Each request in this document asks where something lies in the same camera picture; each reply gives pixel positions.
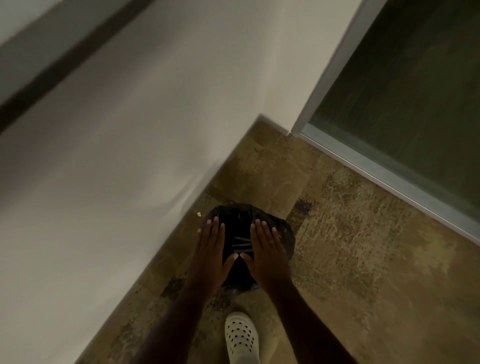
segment black trash bag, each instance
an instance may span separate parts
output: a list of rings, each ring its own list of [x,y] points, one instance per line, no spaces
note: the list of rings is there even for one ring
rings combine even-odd
[[[270,230],[272,227],[278,230],[278,235],[287,252],[288,260],[292,258],[293,250],[295,249],[295,235],[285,220],[267,214],[261,209],[248,204],[220,205],[205,216],[202,228],[207,220],[213,220],[215,216],[218,216],[220,224],[225,224],[223,263],[235,252],[244,252],[255,260],[250,240],[250,225],[258,218],[260,221],[266,221]],[[239,294],[257,289],[258,283],[250,275],[245,261],[242,258],[238,258],[222,287],[225,291]]]

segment finger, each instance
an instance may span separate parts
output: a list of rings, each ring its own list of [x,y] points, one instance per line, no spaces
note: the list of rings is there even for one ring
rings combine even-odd
[[[266,240],[268,242],[268,245],[273,248],[275,246],[275,242],[273,241],[273,236],[270,233],[270,229],[269,229],[266,221],[262,221],[262,229],[264,231],[264,234],[265,234]]]
[[[223,282],[225,282],[225,280],[227,279],[227,276],[230,272],[230,270],[232,269],[233,267],[233,263],[235,262],[235,260],[239,257],[238,253],[233,253],[231,256],[229,256],[227,258],[227,260],[225,261],[225,264],[223,265],[222,267],[222,278],[223,278]]]
[[[206,247],[208,245],[208,239],[210,238],[210,230],[212,229],[212,221],[209,219],[204,227],[204,233],[202,235],[202,247]]]
[[[260,241],[258,240],[257,227],[255,224],[250,225],[250,240],[252,241],[253,252],[262,248]]]
[[[198,253],[202,245],[202,229],[197,230],[197,244],[195,245],[195,252]]]
[[[218,251],[223,251],[223,246],[225,245],[225,224],[220,225],[218,230],[218,237],[216,239],[215,249]]]
[[[284,252],[285,248],[283,247],[282,242],[280,241],[280,236],[278,235],[278,230],[275,227],[272,228],[272,235],[273,235],[273,240],[275,242],[275,247],[279,251]]]
[[[208,239],[208,247],[215,248],[217,236],[218,236],[218,216],[215,216],[213,218],[212,231],[210,232],[210,239]]]
[[[245,264],[250,271],[250,275],[255,279],[255,263],[252,258],[246,253],[240,253],[240,257],[245,261]]]
[[[260,242],[262,248],[265,249],[268,242],[259,219],[255,220],[255,227],[257,228],[258,241]]]

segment right hand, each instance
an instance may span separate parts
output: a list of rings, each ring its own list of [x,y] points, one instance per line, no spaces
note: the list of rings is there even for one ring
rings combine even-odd
[[[245,260],[253,279],[272,296],[286,284],[292,284],[287,254],[276,228],[272,228],[270,233],[265,221],[257,219],[250,226],[250,236],[255,261],[248,254],[241,253],[240,256]]]

